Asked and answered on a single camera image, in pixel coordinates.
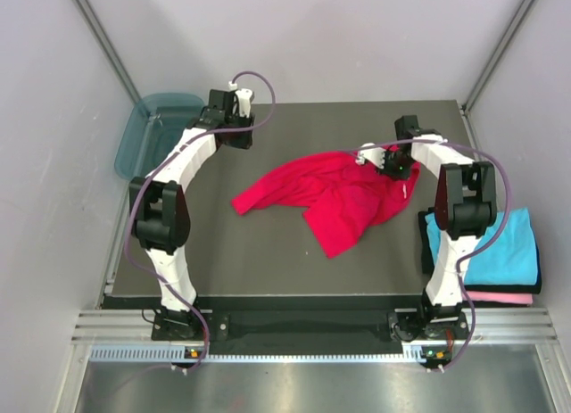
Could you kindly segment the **red t shirt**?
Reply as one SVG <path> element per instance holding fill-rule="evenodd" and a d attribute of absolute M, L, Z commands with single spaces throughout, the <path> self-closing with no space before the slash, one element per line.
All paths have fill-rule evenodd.
<path fill-rule="evenodd" d="M 357 244 L 369 227 L 404 211 L 419 175 L 418 163 L 407 179 L 395 180 L 371 163 L 359 165 L 348 153 L 317 153 L 273 169 L 231 205 L 239 215 L 272 205 L 303 208 L 312 234 L 333 259 Z"/>

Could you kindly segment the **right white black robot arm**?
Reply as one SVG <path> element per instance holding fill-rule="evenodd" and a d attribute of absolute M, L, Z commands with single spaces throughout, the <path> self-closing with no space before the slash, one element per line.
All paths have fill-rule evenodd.
<path fill-rule="evenodd" d="M 436 131 L 422 129 L 415 115 L 400 117 L 394 126 L 397 145 L 383 152 L 380 173 L 405 180 L 415 163 L 428 169 L 437 178 L 434 219 L 441 233 L 434 271 L 419 305 L 389 314 L 393 337 L 409 343 L 444 337 L 466 324 L 462 302 L 468 255 L 496 220 L 495 169 L 450 147 Z"/>

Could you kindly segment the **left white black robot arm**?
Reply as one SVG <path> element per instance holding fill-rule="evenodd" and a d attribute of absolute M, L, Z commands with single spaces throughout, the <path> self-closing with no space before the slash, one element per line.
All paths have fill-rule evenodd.
<path fill-rule="evenodd" d="M 211 90 L 209 102 L 164 161 L 129 184 L 129 232 L 151 260 L 161 289 L 152 332 L 156 341 L 197 340 L 205 334 L 201 315 L 193 311 L 197 293 L 186 263 L 191 219 L 185 191 L 222 145 L 252 146 L 253 98 L 252 90 L 235 83 L 228 90 Z"/>

